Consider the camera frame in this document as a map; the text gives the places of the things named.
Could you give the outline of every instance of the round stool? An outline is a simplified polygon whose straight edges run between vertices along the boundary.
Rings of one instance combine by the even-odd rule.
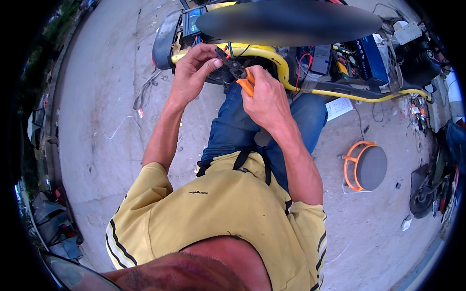
[[[360,144],[366,146],[361,150],[357,158],[351,157],[351,152]],[[348,186],[354,191],[369,190],[377,188],[385,178],[387,172],[387,156],[381,147],[378,147],[375,142],[360,141],[355,143],[348,151],[347,155],[342,156],[345,160],[343,172]],[[355,163],[354,186],[348,179],[347,167],[348,161]]]

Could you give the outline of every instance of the orange stool frame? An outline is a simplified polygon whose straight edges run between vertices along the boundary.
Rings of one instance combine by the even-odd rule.
[[[351,152],[360,144],[365,144],[366,146],[361,150],[361,152],[358,154],[357,158],[354,158],[351,156]],[[370,147],[376,147],[376,143],[375,142],[367,142],[367,141],[360,141],[360,142],[357,142],[355,143],[348,151],[348,153],[342,157],[342,159],[345,160],[345,164],[343,166],[343,172],[344,172],[344,175],[345,175],[345,180],[346,180],[346,183],[348,184],[348,186],[353,189],[354,191],[361,191],[361,190],[364,190],[364,188],[361,187],[361,185],[359,184],[358,180],[357,180],[357,176],[356,176],[356,169],[357,169],[357,163],[359,162],[359,158],[361,157],[361,154],[367,150],[368,148]],[[354,186],[353,184],[351,184],[351,182],[349,181],[348,179],[348,173],[346,171],[346,168],[348,167],[348,161],[352,161],[355,163],[354,165],[354,180],[356,181],[356,186]]]

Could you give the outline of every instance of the gray stool seat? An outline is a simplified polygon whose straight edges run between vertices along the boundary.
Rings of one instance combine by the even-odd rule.
[[[381,147],[368,147],[359,157],[356,178],[364,189],[372,191],[377,188],[386,172],[387,156]]]

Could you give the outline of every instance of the orange tool handle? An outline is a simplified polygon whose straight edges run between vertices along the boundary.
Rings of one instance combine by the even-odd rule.
[[[252,97],[254,95],[254,86],[253,85],[256,82],[256,80],[254,79],[253,74],[251,74],[251,72],[249,71],[249,68],[246,68],[246,72],[247,72],[246,79],[238,79],[238,80],[236,80],[236,82],[238,84],[240,84],[241,87],[243,87],[243,89],[246,91],[246,93],[249,96]]]

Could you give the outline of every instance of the man's left hand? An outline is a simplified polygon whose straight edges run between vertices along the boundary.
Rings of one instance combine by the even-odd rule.
[[[214,52],[216,45],[200,43],[176,63],[170,99],[188,105],[202,90],[206,77],[223,65]]]

